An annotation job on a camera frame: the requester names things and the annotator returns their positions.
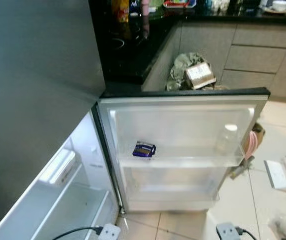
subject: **white floor tile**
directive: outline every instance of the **white floor tile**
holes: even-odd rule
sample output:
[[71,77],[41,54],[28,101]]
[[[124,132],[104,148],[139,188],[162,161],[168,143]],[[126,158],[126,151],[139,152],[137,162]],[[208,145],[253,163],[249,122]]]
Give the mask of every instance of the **white floor tile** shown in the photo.
[[280,160],[286,156],[286,127],[262,123],[266,134],[254,153],[252,169],[266,171],[264,160]]
[[267,102],[258,122],[286,127],[286,103]]
[[170,233],[161,229],[158,229],[156,240],[190,240],[184,236],[179,236],[174,233]]
[[218,240],[216,225],[232,222],[258,237],[255,207],[246,171],[235,180],[227,178],[220,191],[220,200],[207,213],[161,213],[159,228],[198,240]]
[[116,225],[121,228],[118,240],[154,240],[157,228],[139,224],[122,217],[118,218]]
[[135,214],[128,213],[128,214],[122,215],[121,217],[157,228],[159,214],[160,214],[159,212],[158,213],[135,213]]
[[200,239],[206,223],[206,212],[162,212],[159,228],[192,239]]
[[277,214],[286,214],[286,192],[271,187],[266,172],[250,170],[252,187],[262,240],[277,240],[270,227]]
[[[208,211],[208,214],[213,216],[215,225],[231,222],[235,226],[250,231],[259,239],[255,205],[248,171],[245,171],[234,180],[227,177],[219,194],[220,200]],[[250,240],[251,237],[245,234],[241,239]]]

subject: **granite countertop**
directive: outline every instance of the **granite countertop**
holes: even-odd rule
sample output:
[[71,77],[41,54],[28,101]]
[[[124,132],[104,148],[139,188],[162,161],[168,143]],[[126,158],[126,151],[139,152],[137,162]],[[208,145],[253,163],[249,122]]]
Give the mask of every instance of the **granite countertop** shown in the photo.
[[[204,6],[198,0],[194,8],[160,7],[148,17],[131,17],[129,23],[122,24],[115,23],[107,17],[106,12],[98,14],[91,6],[106,82],[137,85],[139,89],[166,43],[168,33],[180,21],[286,25],[286,14],[266,14],[259,8],[248,10],[242,6],[213,13]],[[108,29],[102,28],[103,25],[109,26]],[[125,44],[122,48],[115,49],[119,47],[118,39],[122,39]]]

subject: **refrigerator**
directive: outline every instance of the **refrigerator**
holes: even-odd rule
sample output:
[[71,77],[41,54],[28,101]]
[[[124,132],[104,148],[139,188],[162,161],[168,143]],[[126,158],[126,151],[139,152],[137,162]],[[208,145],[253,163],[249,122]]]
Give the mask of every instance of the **refrigerator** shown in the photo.
[[[209,209],[267,98],[265,88],[100,98],[0,222],[0,240],[53,239],[119,212]],[[134,156],[137,141],[155,154]]]
[[209,209],[270,94],[104,89],[86,0],[0,0],[0,240]]

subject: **black cable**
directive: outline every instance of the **black cable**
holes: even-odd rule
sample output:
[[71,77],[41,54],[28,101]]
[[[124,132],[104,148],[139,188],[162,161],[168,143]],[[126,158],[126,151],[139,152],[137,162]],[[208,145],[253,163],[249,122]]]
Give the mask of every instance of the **black cable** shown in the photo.
[[246,229],[243,229],[243,232],[244,232],[244,233],[247,233],[249,236],[251,236],[253,240],[257,240],[257,239],[254,237],[254,235],[252,235],[252,234],[251,234],[249,231],[247,231]]
[[102,232],[102,230],[103,230],[103,227],[102,226],[99,226],[99,227],[92,227],[92,226],[84,226],[84,227],[79,227],[79,228],[75,228],[75,229],[72,229],[72,230],[70,230],[70,231],[68,231],[68,232],[64,232],[63,234],[61,234],[61,235],[58,235],[57,237],[55,237],[55,238],[53,238],[53,240],[57,240],[57,239],[60,239],[61,237],[63,237],[63,236],[66,236],[66,235],[68,235],[68,234],[71,234],[71,233],[73,233],[73,232],[77,232],[77,231],[80,231],[80,230],[93,230],[93,231],[95,231],[95,233],[97,234],[97,235],[100,235],[101,234],[101,232]]
[[241,236],[243,235],[243,233],[247,233],[249,236],[252,237],[253,240],[257,240],[254,235],[252,235],[249,231],[247,231],[246,229],[243,229],[239,226],[235,227],[236,231],[238,232],[238,234]]

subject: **floor grout line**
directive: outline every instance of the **floor grout line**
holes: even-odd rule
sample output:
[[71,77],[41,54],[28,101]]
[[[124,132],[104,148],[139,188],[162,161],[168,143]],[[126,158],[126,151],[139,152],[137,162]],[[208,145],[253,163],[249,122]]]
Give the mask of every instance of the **floor grout line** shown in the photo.
[[153,226],[153,225],[149,225],[149,224],[146,224],[146,223],[142,223],[142,222],[139,222],[138,220],[135,220],[135,219],[132,219],[132,218],[129,218],[127,216],[118,216],[122,219],[126,219],[126,220],[130,220],[131,222],[135,222],[137,224],[141,224],[141,225],[144,225],[144,226],[147,226],[147,227],[150,227],[150,228],[154,228],[154,229],[157,229],[158,226]]
[[252,196],[253,196],[253,202],[254,202],[254,208],[255,208],[255,216],[256,216],[256,223],[257,223],[257,228],[258,228],[258,236],[259,236],[259,239],[261,239],[261,231],[260,231],[260,229],[259,229],[258,216],[257,216],[257,209],[256,209],[255,198],[254,198],[254,191],[253,191],[253,184],[252,184],[252,179],[251,179],[250,169],[249,169],[249,168],[247,168],[247,171],[248,171],[249,182],[250,182],[251,190],[252,190]]
[[259,124],[261,125],[264,125],[264,124],[267,124],[267,125],[271,125],[271,126],[275,126],[275,127],[281,127],[281,128],[286,128],[285,125],[279,125],[279,124],[274,124],[274,123],[270,123],[270,122],[265,122],[265,121],[257,121]]
[[179,233],[175,233],[173,231],[169,231],[169,230],[166,230],[166,229],[163,229],[163,228],[159,228],[159,230],[167,232],[167,233],[170,233],[170,234],[173,234],[173,235],[181,236],[181,237],[186,238],[186,239],[197,240],[196,238],[191,238],[189,236],[185,236],[185,235],[182,235],[182,234],[179,234]]
[[160,212],[160,213],[159,213],[159,217],[158,217],[158,223],[157,223],[157,230],[156,230],[156,234],[155,234],[155,240],[156,240],[157,234],[158,234],[159,222],[161,221],[161,215],[162,215],[162,213]]

